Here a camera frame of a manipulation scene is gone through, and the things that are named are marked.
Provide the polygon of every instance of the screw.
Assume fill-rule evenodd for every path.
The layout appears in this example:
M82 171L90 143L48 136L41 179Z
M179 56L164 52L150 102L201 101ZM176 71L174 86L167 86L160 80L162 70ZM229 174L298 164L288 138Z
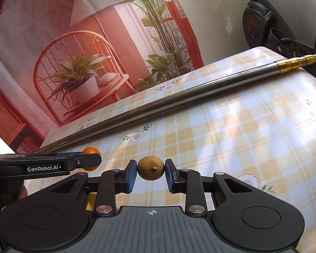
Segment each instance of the screw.
M200 214L205 211L205 208L202 205L191 205L188 210L195 214Z
M96 207L96 211L98 213L107 214L112 211L112 207L110 205L100 205Z

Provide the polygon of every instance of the gray plastic cover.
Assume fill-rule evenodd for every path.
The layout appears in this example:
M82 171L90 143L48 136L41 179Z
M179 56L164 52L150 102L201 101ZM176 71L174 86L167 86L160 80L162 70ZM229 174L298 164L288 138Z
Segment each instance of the gray plastic cover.
M207 220L185 215L180 207L123 207L99 218L89 233L58 253L243 253L224 243ZM284 253L294 253L289 249ZM9 249L7 253L19 253Z

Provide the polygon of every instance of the table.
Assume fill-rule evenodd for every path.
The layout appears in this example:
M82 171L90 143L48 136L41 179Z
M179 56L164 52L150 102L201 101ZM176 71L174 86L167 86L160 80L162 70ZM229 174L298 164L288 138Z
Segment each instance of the table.
M105 119L148 100L281 58L264 47L245 51L53 130L43 145L84 128L89 119ZM87 146L98 148L103 160L90 176L124 169L130 159L139 161L147 155L163 161L170 158L177 168L198 170L202 176L226 172L296 206L306 224L297 249L316 252L316 79L303 69L175 109L64 151ZM33 193L60 179L26 181L26 186ZM184 195L169 193L164 176L154 182L137 176L132 194L119 194L116 199L118 206L185 203ZM213 209L210 194L206 200L208 209Z

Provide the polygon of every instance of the white pot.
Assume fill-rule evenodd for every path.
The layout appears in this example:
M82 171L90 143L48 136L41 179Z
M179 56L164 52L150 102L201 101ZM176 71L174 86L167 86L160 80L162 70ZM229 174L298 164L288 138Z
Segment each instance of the white pot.
M86 101L99 93L97 82L94 76L87 80L83 85L73 90L70 95L73 102L77 101L84 104Z

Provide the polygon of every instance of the red chair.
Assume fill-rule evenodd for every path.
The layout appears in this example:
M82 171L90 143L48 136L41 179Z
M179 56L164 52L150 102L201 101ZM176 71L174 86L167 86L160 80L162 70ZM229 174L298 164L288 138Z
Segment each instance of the red chair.
M97 74L104 86L99 93L85 103L81 104L72 100L70 94L63 98L52 96L56 88L51 76L62 70L58 60L70 61L90 50L99 56L108 55L109 59L102 62L103 68ZM59 125L76 120L94 110L100 109L102 103L112 98L119 101L117 91L124 85L132 94L137 93L129 83L129 75L123 65L113 56L115 51L101 35L91 31L69 32L52 41L41 53L34 68L34 86L41 99Z

